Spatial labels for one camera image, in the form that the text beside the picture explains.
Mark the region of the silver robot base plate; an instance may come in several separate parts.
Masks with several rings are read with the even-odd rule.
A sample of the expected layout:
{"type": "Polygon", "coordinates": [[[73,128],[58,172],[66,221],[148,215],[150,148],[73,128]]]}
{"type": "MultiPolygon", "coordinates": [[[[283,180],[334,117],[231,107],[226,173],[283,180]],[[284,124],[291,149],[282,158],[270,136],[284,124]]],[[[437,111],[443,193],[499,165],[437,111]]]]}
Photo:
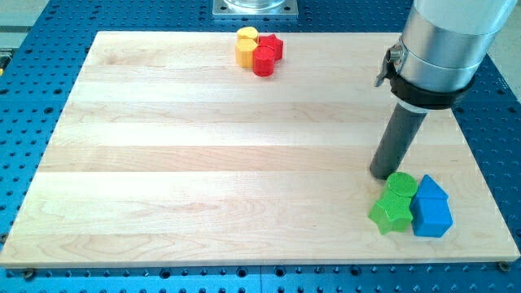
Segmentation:
{"type": "Polygon", "coordinates": [[[217,19],[296,18],[297,0],[212,0],[212,15],[217,19]]]}

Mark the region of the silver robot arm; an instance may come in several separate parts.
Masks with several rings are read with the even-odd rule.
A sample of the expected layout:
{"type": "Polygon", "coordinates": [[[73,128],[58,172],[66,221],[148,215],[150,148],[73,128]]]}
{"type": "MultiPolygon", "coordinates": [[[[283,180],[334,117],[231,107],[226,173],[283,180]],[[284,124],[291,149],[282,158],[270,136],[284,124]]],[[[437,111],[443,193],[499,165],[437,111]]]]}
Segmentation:
{"type": "Polygon", "coordinates": [[[464,88],[474,76],[516,0],[414,0],[398,66],[409,83],[434,92],[464,88]]]}

